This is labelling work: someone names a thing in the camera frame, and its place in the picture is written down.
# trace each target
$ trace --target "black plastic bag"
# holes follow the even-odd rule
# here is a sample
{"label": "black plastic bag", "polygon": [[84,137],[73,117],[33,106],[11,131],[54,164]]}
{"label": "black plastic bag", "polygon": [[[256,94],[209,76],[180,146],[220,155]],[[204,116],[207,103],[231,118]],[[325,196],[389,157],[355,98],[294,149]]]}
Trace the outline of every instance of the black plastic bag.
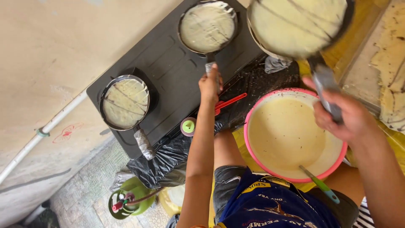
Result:
{"label": "black plastic bag", "polygon": [[[220,95],[221,101],[230,100],[244,92],[247,97],[242,98],[221,109],[215,117],[215,133],[223,129],[236,130],[243,126],[250,109],[263,95],[273,90],[299,87],[299,68],[296,62],[281,71],[267,74],[264,71],[263,54],[248,64],[235,75],[225,86]],[[190,116],[196,117],[198,110]],[[187,156],[191,144],[191,137],[183,134],[171,139],[170,143],[156,151],[156,157],[151,161],[144,157],[130,160],[127,167],[151,189],[159,187],[175,187],[185,183]]]}

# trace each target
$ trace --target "pink bowl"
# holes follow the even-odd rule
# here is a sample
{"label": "pink bowl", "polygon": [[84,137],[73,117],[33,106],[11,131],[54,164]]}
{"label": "pink bowl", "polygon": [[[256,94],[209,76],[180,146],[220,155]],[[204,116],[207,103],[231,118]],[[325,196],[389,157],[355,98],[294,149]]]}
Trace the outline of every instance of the pink bowl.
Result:
{"label": "pink bowl", "polygon": [[[255,156],[255,154],[253,153],[253,150],[252,150],[252,148],[251,148],[251,146],[250,146],[250,144],[249,144],[249,139],[248,139],[248,136],[247,136],[247,127],[248,127],[248,124],[249,124],[250,116],[251,116],[253,110],[258,106],[258,104],[260,104],[265,98],[267,98],[267,97],[269,97],[269,96],[271,96],[271,95],[274,95],[274,94],[277,94],[277,93],[280,93],[280,92],[287,92],[287,91],[303,92],[303,93],[309,94],[309,95],[311,95],[311,96],[313,96],[313,97],[319,98],[319,97],[316,95],[316,93],[314,93],[314,92],[312,92],[312,91],[309,91],[309,90],[306,90],[306,89],[302,89],[302,88],[285,88],[285,89],[275,90],[275,91],[269,92],[268,94],[264,95],[263,97],[261,97],[261,98],[256,102],[256,104],[253,106],[253,108],[249,111],[249,113],[248,113],[247,116],[246,116],[245,125],[244,125],[244,129],[243,129],[243,134],[244,134],[244,138],[245,138],[245,143],[246,143],[246,146],[247,146],[247,149],[248,149],[250,155],[253,157],[253,159],[256,161],[256,163],[257,163],[264,171],[266,171],[267,173],[269,173],[269,174],[271,174],[271,175],[273,175],[273,176],[277,176],[277,177],[283,178],[283,179],[288,180],[288,181],[293,182],[293,183],[309,183],[309,182],[312,182],[312,180],[311,180],[310,178],[304,178],[304,179],[288,178],[288,177],[279,175],[279,174],[277,174],[277,173],[272,172],[271,170],[269,170],[266,166],[264,166],[264,165],[259,161],[259,159],[257,159],[257,157]],[[347,151],[347,143],[346,143],[346,142],[343,142],[342,149],[341,149],[341,151],[340,151],[340,154],[339,154],[339,156],[338,156],[336,162],[335,162],[327,171],[325,171],[325,172],[323,172],[323,173],[317,175],[317,178],[323,179],[323,178],[329,176],[333,171],[335,171],[335,170],[337,169],[337,167],[340,165],[340,163],[342,163],[343,158],[344,158],[345,155],[346,155],[346,151]]]}

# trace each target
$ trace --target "black stove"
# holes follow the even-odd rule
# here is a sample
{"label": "black stove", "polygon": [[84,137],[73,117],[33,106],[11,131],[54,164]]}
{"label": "black stove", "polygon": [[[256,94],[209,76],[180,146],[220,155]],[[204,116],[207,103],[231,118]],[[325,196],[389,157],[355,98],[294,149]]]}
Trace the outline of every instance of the black stove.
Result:
{"label": "black stove", "polygon": [[[172,129],[200,104],[198,81],[205,73],[206,59],[189,51],[177,36],[181,14],[198,1],[184,0],[87,89],[98,109],[101,92],[113,78],[132,74],[145,81],[151,94],[151,107],[140,127],[155,149],[170,140],[174,136]],[[223,1],[238,16],[237,36],[215,55],[226,83],[263,51],[247,28],[246,8],[237,0]],[[131,159],[142,155],[134,130],[111,131]]]}

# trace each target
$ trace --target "person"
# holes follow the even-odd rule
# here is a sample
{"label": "person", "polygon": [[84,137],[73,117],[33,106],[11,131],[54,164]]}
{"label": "person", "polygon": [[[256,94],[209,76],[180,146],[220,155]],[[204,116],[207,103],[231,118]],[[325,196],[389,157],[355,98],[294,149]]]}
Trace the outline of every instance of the person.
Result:
{"label": "person", "polygon": [[[252,174],[232,133],[214,136],[217,74],[214,65],[198,83],[201,104],[177,228],[208,227],[213,175],[215,228],[352,227],[364,195],[376,227],[405,227],[405,177],[384,133],[359,102],[323,91],[327,101],[342,109],[344,125],[334,123],[320,102],[314,104],[317,125],[348,142],[358,163],[358,169],[342,163],[326,179],[340,199],[335,204],[319,188],[303,193],[286,181]],[[303,80],[315,87],[311,79]]]}

